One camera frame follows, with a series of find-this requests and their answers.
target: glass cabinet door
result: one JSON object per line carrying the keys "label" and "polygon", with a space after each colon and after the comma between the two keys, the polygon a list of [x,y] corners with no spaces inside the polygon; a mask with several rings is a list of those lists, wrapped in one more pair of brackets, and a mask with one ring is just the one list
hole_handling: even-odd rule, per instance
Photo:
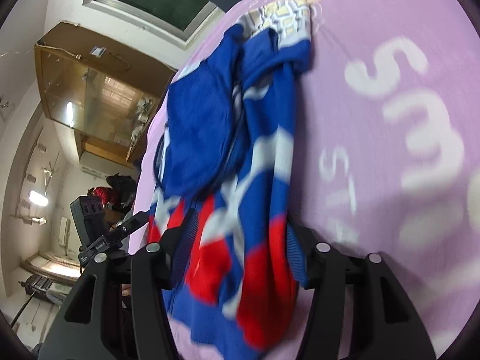
{"label": "glass cabinet door", "polygon": [[105,142],[135,147],[160,99],[49,50],[41,53],[50,118]]}

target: cabinet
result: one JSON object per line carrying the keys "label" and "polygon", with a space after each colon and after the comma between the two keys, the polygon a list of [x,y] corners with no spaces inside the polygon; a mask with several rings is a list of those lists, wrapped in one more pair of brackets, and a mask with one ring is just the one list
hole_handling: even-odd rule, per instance
{"label": "cabinet", "polygon": [[46,117],[73,128],[82,150],[122,164],[142,156],[174,69],[65,22],[34,49]]}

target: blue red and white jacket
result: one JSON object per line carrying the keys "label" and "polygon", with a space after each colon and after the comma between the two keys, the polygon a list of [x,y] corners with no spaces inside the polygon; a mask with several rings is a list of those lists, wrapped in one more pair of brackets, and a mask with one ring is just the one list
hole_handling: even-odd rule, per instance
{"label": "blue red and white jacket", "polygon": [[226,360],[253,360],[285,333],[297,296],[286,258],[296,76],[310,65],[305,0],[240,17],[206,60],[169,88],[155,157],[148,241],[182,223],[199,228],[183,282],[166,309]]}

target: bed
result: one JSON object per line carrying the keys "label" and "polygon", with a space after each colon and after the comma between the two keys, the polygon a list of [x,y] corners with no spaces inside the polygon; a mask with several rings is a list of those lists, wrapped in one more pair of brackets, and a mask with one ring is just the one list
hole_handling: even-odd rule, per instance
{"label": "bed", "polygon": [[[239,2],[185,68],[210,55],[241,14],[273,1]],[[309,3],[313,65],[298,82],[290,211],[344,254],[379,251],[440,357],[480,299],[479,36],[457,0]],[[148,131],[135,212],[152,200],[165,106]],[[132,234],[131,254],[144,235]],[[296,357],[311,296],[299,292],[290,328],[266,359]],[[221,359],[170,324],[186,360]]]}

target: black cord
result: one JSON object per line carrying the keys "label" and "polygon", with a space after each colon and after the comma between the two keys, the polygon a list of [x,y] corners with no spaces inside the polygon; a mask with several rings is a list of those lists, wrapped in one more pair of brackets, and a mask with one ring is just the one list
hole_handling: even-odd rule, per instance
{"label": "black cord", "polygon": [[35,292],[37,292],[37,290],[35,290],[33,292],[32,295],[30,295],[30,297],[27,299],[27,301],[23,304],[22,308],[20,310],[18,310],[18,313],[17,315],[15,315],[15,318],[13,319],[13,321],[11,321],[11,324],[10,324],[10,327],[13,329],[14,326],[15,326],[15,322],[17,322],[18,318],[20,317],[20,315],[22,315],[22,312],[23,310],[25,310],[25,307],[27,307],[27,304],[30,303],[30,300],[32,300],[33,298],[33,295],[35,295]]}

